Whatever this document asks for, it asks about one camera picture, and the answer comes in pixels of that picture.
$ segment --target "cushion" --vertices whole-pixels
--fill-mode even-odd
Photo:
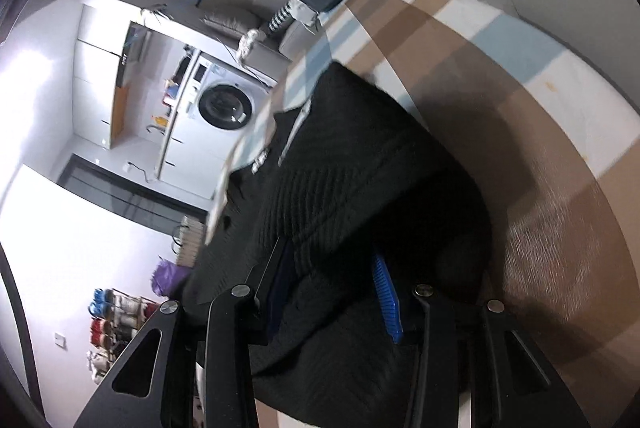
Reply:
[[[236,6],[218,6],[202,21],[214,30],[233,38],[240,38],[247,31],[255,30],[262,24],[258,15]]]

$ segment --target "washing machine door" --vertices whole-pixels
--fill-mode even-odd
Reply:
[[[219,84],[202,92],[198,100],[200,116],[219,129],[235,131],[242,129],[251,120],[251,101],[233,85]]]

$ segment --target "window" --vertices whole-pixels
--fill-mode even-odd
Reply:
[[[185,215],[204,223],[207,212],[120,177],[75,154],[58,184],[101,208],[167,235]]]

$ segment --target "purple bag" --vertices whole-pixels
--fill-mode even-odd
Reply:
[[[151,277],[151,289],[158,296],[171,296],[172,291],[191,273],[191,267],[162,259]]]

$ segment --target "checkered bedsheet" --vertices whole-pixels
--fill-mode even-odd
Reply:
[[[638,373],[616,377],[640,368],[639,116],[564,46],[478,0],[345,0],[324,28],[228,158],[209,238],[229,172],[253,162],[273,113],[302,105],[337,60],[474,177],[494,224],[493,296],[535,334],[592,426],[610,426],[640,386]]]

